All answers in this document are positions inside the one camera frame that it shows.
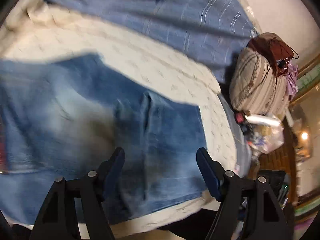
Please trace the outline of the plastic bag clutter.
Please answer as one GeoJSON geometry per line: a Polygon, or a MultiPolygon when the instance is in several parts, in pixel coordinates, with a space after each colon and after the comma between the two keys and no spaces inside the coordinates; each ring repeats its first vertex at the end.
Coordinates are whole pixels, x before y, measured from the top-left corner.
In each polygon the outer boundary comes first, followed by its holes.
{"type": "Polygon", "coordinates": [[[249,135],[248,144],[255,151],[269,154],[284,144],[283,125],[265,126],[253,125],[253,130],[249,135]]]}

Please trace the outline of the blue denim jeans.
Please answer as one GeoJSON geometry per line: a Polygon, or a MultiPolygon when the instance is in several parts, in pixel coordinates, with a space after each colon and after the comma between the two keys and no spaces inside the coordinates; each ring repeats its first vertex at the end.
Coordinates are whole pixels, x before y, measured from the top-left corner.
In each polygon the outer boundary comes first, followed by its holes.
{"type": "Polygon", "coordinates": [[[149,90],[96,54],[31,64],[1,61],[1,121],[8,172],[1,210],[33,224],[53,181],[96,169],[125,151],[103,208],[111,224],[201,196],[200,109],[149,90]]]}

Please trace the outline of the purple cloth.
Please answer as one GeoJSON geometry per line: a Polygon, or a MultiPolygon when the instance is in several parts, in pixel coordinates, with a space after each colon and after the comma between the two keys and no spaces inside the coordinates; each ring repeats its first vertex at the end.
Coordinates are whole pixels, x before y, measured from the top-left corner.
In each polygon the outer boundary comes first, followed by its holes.
{"type": "Polygon", "coordinates": [[[297,87],[297,75],[298,75],[298,65],[289,62],[286,79],[287,79],[287,94],[288,96],[295,96],[298,92],[297,87]]]}

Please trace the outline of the beige striped pillow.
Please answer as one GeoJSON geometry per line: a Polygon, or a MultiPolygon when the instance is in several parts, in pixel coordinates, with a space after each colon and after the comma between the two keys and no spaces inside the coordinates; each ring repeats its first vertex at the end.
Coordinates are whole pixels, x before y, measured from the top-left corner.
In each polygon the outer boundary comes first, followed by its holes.
{"type": "Polygon", "coordinates": [[[260,115],[270,113],[282,120],[289,105],[286,89],[286,77],[274,77],[265,57],[248,47],[241,51],[229,85],[234,110],[260,115]]]}

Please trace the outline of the white tube bottle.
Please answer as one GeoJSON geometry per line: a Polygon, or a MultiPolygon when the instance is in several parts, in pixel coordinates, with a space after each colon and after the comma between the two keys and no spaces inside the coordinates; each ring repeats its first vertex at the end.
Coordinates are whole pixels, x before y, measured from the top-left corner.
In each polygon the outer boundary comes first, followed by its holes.
{"type": "Polygon", "coordinates": [[[245,115],[245,119],[248,123],[254,124],[254,125],[263,125],[263,126],[269,126],[269,127],[281,126],[281,121],[279,119],[263,116],[263,115],[257,115],[257,114],[245,115]]]}

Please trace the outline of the cream leaf-print bedsheet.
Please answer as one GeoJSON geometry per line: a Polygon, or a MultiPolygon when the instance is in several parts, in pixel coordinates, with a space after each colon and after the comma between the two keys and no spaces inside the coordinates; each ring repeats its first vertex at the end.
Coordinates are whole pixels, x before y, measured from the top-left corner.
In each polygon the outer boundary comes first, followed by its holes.
{"type": "MultiPolygon", "coordinates": [[[[108,68],[169,100],[198,106],[204,147],[225,169],[234,169],[234,138],[219,84],[206,66],[135,31],[44,0],[20,0],[1,26],[1,61],[48,64],[87,54],[98,55],[108,68]]],[[[198,198],[109,223],[121,238],[183,220],[206,205],[217,206],[217,201],[205,188],[198,198]]]]}

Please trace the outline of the blue plaid duvet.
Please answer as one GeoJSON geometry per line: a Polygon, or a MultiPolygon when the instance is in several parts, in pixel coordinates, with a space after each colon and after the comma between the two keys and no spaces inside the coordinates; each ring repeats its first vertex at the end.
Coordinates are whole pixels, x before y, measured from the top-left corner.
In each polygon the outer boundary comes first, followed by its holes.
{"type": "Polygon", "coordinates": [[[206,65],[228,84],[257,31],[238,0],[46,0],[123,25],[206,65]]]}

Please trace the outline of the brown bag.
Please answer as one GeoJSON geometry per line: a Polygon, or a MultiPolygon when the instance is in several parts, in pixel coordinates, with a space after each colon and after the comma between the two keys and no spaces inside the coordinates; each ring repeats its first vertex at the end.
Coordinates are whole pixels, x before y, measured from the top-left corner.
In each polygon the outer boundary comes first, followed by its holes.
{"type": "Polygon", "coordinates": [[[275,77],[286,75],[289,62],[299,58],[298,54],[275,33],[262,33],[252,38],[247,46],[268,60],[275,77]]]}

